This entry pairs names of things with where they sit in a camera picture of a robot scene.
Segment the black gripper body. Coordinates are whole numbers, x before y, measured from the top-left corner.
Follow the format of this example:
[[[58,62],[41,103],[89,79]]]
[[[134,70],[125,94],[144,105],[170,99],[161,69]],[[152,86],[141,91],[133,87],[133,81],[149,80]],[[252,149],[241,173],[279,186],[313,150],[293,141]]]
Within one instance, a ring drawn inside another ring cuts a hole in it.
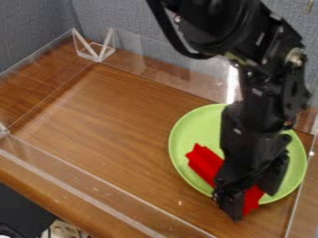
[[[243,106],[231,104],[220,113],[220,149],[224,160],[214,177],[214,193],[247,192],[256,185],[271,162],[288,152],[291,137],[276,130],[256,131],[243,117]]]

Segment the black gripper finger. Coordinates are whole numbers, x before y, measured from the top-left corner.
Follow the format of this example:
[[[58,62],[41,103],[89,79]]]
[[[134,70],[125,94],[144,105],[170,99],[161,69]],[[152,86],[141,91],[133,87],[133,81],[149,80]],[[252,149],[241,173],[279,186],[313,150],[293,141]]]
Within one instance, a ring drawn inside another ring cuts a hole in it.
[[[214,193],[218,208],[233,221],[243,219],[244,195],[243,191]]]
[[[289,155],[287,152],[281,152],[271,162],[261,177],[256,181],[256,186],[269,196],[273,196],[277,192],[281,180],[287,172],[288,164],[289,164]]]

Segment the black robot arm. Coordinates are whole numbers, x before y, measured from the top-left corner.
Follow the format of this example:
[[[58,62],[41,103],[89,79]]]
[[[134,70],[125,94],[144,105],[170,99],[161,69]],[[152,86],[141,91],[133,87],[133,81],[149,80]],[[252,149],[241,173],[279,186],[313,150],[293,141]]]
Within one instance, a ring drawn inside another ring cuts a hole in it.
[[[296,114],[307,108],[301,36],[260,0],[145,0],[173,49],[194,60],[224,56],[237,67],[241,100],[220,113],[222,165],[212,198],[233,220],[248,191],[273,195],[289,165]]]

